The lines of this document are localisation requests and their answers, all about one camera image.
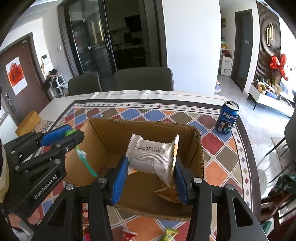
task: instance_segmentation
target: brown door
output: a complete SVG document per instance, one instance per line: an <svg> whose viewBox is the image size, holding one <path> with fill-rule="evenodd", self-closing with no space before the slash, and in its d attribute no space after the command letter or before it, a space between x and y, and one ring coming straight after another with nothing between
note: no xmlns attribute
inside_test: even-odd
<svg viewBox="0 0 296 241"><path fill-rule="evenodd" d="M38 75L34 70L33 58L30 54L28 41L29 40L22 40L0 55L0 86L2 87L2 96L8 106L10 106L10 114L16 122L16 125L19 125L31 110L36 110L37 113L40 113L48 104L45 93L40 86ZM14 64L12 62L17 57L19 58L20 65L19 63ZM14 73L14 76L10 74L12 84L9 81L6 71L6 66L8 64ZM13 89L12 85L16 86L15 83L20 79L20 72L23 72L23 77L27 85L25 86L25 82L22 81L18 83L21 84L20 88Z"/></svg>

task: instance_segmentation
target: chair backrest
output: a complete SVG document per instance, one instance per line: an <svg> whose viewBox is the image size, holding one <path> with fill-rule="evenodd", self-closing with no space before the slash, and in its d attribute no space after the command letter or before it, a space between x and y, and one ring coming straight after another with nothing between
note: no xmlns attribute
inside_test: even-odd
<svg viewBox="0 0 296 241"><path fill-rule="evenodd" d="M296 161L296 111L287 123L285 127L285 138L287 142L287 146L289 148L289 152L292 155L294 161Z"/></svg>
<svg viewBox="0 0 296 241"><path fill-rule="evenodd" d="M68 96L102 92L98 72L85 73L68 82Z"/></svg>
<svg viewBox="0 0 296 241"><path fill-rule="evenodd" d="M174 90L173 73L165 67L121 69L114 74L114 91Z"/></svg>

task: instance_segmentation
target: pepsi can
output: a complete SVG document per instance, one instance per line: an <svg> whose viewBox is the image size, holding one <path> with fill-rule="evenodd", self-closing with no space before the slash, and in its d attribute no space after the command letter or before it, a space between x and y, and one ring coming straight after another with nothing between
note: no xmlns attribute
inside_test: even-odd
<svg viewBox="0 0 296 241"><path fill-rule="evenodd" d="M219 118L216 123L216 130L221 134L228 134L239 115L239 105L228 100L222 105Z"/></svg>

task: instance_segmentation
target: cardboard box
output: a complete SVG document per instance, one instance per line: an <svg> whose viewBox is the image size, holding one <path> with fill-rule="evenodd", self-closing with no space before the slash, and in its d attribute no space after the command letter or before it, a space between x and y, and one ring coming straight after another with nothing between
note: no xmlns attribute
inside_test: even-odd
<svg viewBox="0 0 296 241"><path fill-rule="evenodd" d="M200 132L194 126L167 122L128 121L118 119L90 118L81 128L84 141L79 148L87 153L87 161L96 173L104 167L116 167L125 156L133 133L146 140L170 143L179 134L177 155L185 167L196 177L204 178L204 160ZM89 173L75 150L66 156L65 181L77 187L91 184L95 178ZM185 221L191 217L192 206L172 203L159 197L154 191L161 189L156 174L136 172L125 182L117 208L134 214L162 220Z"/></svg>

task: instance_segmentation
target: dining table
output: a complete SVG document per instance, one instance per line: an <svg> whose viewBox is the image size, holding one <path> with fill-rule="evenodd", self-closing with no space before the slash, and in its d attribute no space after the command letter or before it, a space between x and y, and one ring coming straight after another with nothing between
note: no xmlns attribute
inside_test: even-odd
<svg viewBox="0 0 296 241"><path fill-rule="evenodd" d="M162 121L195 126L200 130L203 147L205 180L216 186L232 184L255 217L260 217L260 186L256 163L244 125L237 118L231 132L220 134L215 129L220 109L226 99L186 91L110 91L68 96L52 100L40 113L51 121L48 130L64 124L80 129L88 118L113 118L133 121ZM60 182L39 206L40 220L65 187ZM189 221L167 221L134 215L108 206L115 241L122 240L122 230L138 233L134 240L159 240L166 228L179 231L175 241L185 241ZM217 206L212 206L210 240L216 240Z"/></svg>

